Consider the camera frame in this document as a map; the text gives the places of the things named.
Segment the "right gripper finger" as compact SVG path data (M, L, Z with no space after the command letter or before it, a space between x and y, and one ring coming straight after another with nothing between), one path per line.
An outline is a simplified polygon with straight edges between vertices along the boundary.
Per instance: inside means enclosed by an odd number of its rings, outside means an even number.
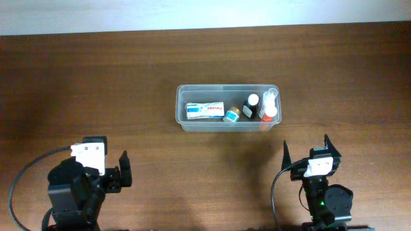
M292 161L290 158L290 152L288 149L288 145L286 141L283 141L283 159L282 159L281 170L289 171L291 165L292 165Z
M339 153L339 151L332 144L332 142L329 139L327 134L324 135L324 144L325 144L325 147L328 149L329 153L331 154L331 156L333 158L341 158L342 157L341 154Z

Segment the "white squeeze bottle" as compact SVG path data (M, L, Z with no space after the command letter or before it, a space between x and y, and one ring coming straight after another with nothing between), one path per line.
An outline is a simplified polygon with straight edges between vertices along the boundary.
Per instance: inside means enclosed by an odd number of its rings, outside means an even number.
M258 116L262 119L263 116L275 117L278 109L275 105L278 91L275 88L270 88L263 93L261 98Z

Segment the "small gold-lid jar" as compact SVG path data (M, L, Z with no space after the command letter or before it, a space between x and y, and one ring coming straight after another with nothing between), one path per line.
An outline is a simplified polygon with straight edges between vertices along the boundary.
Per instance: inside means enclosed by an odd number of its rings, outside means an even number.
M240 118L241 112L238 108L236 107L231 107L228 109L226 114L223 117L224 122L230 122L230 123L236 123L238 119Z

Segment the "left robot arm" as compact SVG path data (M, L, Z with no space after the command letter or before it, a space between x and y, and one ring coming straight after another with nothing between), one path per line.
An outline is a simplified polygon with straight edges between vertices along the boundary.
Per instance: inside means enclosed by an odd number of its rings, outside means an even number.
M119 166L105 167L107 137L84 137L68 147L71 157L48 174L52 207L42 220L42 230L99 230L98 216L107 194L132 186L127 151Z

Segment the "orange tube white cap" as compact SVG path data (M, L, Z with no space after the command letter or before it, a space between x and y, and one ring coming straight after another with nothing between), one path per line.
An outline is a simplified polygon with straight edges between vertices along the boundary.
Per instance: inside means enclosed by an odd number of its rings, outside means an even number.
M261 116L262 122L271 122L273 118L277 115L276 107L266 106L263 110L263 115Z

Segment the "dark brown medicine bottle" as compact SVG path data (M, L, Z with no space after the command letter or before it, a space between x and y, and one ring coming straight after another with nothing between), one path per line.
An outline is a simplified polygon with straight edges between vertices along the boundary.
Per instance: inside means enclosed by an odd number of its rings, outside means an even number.
M256 117L259 105L259 96L257 94L250 94L243 104L243 113L249 119Z

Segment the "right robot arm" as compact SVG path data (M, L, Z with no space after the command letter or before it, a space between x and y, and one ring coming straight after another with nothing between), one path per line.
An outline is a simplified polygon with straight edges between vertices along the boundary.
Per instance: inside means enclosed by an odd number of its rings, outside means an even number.
M283 143L284 154L280 173L288 171L290 180L302 182L310 222L303 223L301 229L316 230L372 230L368 226L348 226L352 220L353 192L339 184L330 185L332 176L341 163L341 154L324 136L324 146L312 148L306 158L292 162L287 143Z

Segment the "white Panadol box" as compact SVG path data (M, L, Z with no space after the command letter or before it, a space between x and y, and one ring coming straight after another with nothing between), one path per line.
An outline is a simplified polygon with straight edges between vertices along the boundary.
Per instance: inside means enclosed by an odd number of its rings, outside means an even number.
M222 118L225 115L224 103L187 103L187 119Z

